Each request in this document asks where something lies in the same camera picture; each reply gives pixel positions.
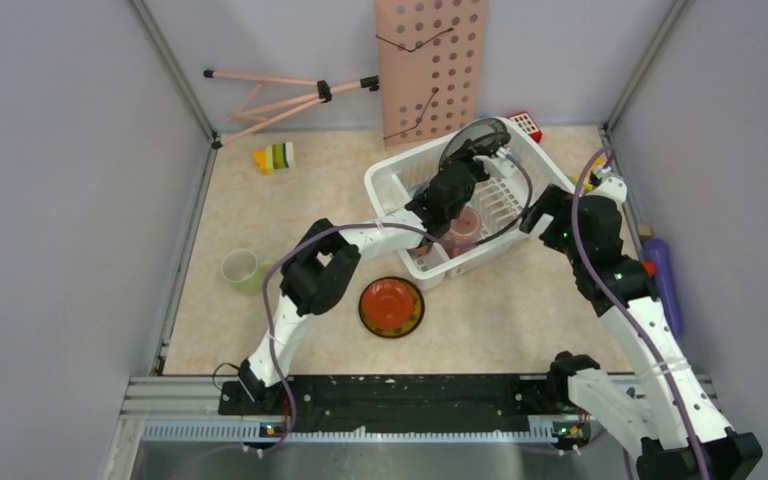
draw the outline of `pink pegboard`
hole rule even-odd
[[[488,0],[375,0],[386,145],[475,119]]]

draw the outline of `purple cylinder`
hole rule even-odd
[[[681,310],[678,308],[673,272],[670,269],[670,248],[660,238],[653,238],[643,245],[643,253],[646,255],[646,260],[655,264],[655,285],[661,296],[667,325],[673,330],[675,338],[681,338],[684,335],[684,322],[681,319]]]

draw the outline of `green cup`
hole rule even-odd
[[[219,271],[232,287],[243,295],[254,296],[263,289],[263,279],[275,262],[258,261],[251,250],[234,250],[225,256]]]

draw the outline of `beige floor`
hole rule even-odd
[[[251,152],[292,141],[297,168],[262,176]],[[577,174],[601,142],[595,127],[549,127],[542,147]],[[248,248],[262,258],[288,252],[313,221],[374,217],[363,175],[415,144],[385,150],[377,131],[257,134],[220,150],[196,236],[172,335],[166,374],[209,374],[240,363],[266,331],[260,297],[224,283],[225,254]],[[630,251],[628,232],[624,231]],[[362,264],[343,301],[316,320],[291,373],[533,373],[562,350],[588,353],[609,371],[629,371],[608,329],[577,293],[563,255],[523,241],[506,255],[425,292],[427,311],[401,339],[369,333],[357,317],[363,288],[384,275],[407,276],[394,253]],[[270,286],[277,297],[277,279]]]

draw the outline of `dish rack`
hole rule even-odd
[[[519,155],[522,166],[531,177],[534,186],[532,203],[550,183],[569,192],[573,191],[569,179],[534,140],[510,120],[499,120],[505,123],[511,134],[508,148]],[[404,207],[415,192],[431,180],[437,173],[443,149],[456,133],[378,162],[367,170],[364,184],[376,215],[384,216]],[[475,186],[475,193],[467,204],[481,217],[480,238],[504,228],[522,211],[528,197],[525,179],[510,162],[505,162],[503,167],[492,175],[490,180]],[[531,235],[541,233],[547,224],[548,220],[544,218]],[[446,250],[436,243],[423,256],[411,254],[407,250],[399,250],[398,254],[414,283],[420,290],[428,290],[442,283],[446,274],[453,277],[469,271],[502,255],[515,242],[529,236],[518,228],[512,228],[504,235],[455,258],[449,258]]]

